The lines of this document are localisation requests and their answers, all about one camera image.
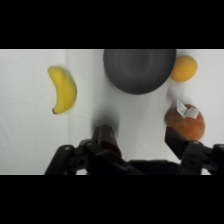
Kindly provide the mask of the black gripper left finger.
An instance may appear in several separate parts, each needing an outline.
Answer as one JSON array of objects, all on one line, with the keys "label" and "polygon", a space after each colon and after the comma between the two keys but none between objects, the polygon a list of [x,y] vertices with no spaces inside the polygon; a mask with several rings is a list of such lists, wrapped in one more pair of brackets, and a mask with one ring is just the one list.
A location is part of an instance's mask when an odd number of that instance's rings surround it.
[{"label": "black gripper left finger", "polygon": [[60,146],[54,154],[46,175],[76,175],[85,170],[89,175],[139,175],[140,171],[111,150],[105,150],[91,140],[77,147]]}]

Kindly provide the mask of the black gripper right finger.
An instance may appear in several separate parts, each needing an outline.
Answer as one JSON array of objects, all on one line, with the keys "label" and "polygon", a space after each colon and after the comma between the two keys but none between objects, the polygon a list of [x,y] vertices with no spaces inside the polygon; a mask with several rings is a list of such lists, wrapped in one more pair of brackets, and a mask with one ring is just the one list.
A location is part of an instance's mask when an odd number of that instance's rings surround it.
[{"label": "black gripper right finger", "polygon": [[186,139],[172,127],[166,128],[165,143],[180,160],[178,175],[200,175],[203,169],[212,175],[224,175],[224,144],[209,148]]}]

